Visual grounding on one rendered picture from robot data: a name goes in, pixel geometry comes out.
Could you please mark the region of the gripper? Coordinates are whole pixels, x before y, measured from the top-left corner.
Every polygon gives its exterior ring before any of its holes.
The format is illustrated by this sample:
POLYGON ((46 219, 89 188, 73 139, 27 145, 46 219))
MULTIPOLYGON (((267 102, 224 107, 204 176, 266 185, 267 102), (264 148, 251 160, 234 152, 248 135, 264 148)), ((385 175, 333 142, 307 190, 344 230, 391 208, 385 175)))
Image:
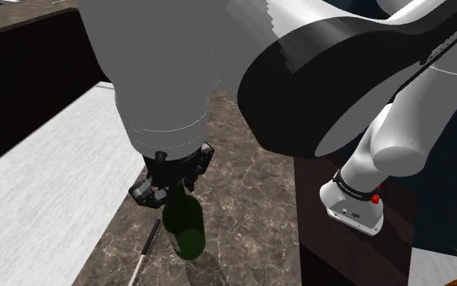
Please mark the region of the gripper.
POLYGON ((135 182, 128 193, 139 206, 159 209, 166 204, 169 187, 174 187, 181 179, 190 191, 195 190, 198 178, 205 174, 214 154, 214 148, 204 142, 200 149, 179 159, 167 160, 166 152, 157 152, 159 160, 143 157, 147 167, 146 180, 135 182))

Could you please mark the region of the dark green glass bottle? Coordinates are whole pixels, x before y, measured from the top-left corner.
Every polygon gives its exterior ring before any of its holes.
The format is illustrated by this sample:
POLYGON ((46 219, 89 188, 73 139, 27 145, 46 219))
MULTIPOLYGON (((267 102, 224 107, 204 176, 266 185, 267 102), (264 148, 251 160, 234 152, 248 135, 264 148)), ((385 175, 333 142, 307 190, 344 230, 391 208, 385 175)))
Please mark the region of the dark green glass bottle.
POLYGON ((205 248, 205 225, 199 201, 177 183, 162 211, 163 227, 176 254, 184 260, 197 258, 205 248))

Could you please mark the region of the dark brown counter cabinet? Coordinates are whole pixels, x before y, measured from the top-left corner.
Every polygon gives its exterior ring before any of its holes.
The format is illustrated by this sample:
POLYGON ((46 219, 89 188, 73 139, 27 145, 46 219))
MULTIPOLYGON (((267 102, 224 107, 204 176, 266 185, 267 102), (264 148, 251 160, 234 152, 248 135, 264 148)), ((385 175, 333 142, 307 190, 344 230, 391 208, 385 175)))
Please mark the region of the dark brown counter cabinet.
POLYGON ((0 4, 0 157, 107 79, 77 2, 0 4))

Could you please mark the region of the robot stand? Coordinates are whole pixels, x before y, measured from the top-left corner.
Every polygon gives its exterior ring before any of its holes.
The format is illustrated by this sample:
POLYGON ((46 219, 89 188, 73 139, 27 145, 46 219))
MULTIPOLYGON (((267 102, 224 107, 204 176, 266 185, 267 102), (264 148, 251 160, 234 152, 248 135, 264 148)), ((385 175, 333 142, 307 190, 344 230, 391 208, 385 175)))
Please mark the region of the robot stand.
POLYGON ((407 286, 417 195, 391 180, 379 191, 384 223, 368 236, 326 212, 319 188, 344 158, 294 160, 295 195, 303 286, 407 286))

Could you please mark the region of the black handled knife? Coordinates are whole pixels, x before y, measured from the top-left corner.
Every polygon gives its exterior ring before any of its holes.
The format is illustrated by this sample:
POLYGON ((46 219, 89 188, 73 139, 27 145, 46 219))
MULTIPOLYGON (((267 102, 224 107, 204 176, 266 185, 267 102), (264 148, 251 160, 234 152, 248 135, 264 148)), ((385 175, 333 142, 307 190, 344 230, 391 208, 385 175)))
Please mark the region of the black handled knife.
POLYGON ((149 236, 144 244, 144 247, 143 249, 141 250, 140 252, 140 257, 139 257, 139 260, 136 264, 136 267, 131 275, 131 278, 128 282, 128 285, 127 286, 133 286, 134 282, 135 282, 135 279, 136 279, 136 276, 139 272, 139 269, 142 265, 142 262, 144 261, 144 258, 146 257, 148 251, 149 251, 149 247, 150 245, 152 244, 153 242, 153 238, 155 237, 156 233, 157 233, 157 230, 159 229, 159 226, 161 224, 161 220, 160 219, 156 219, 154 225, 153 225, 153 228, 151 230, 151 232, 149 233, 149 236))

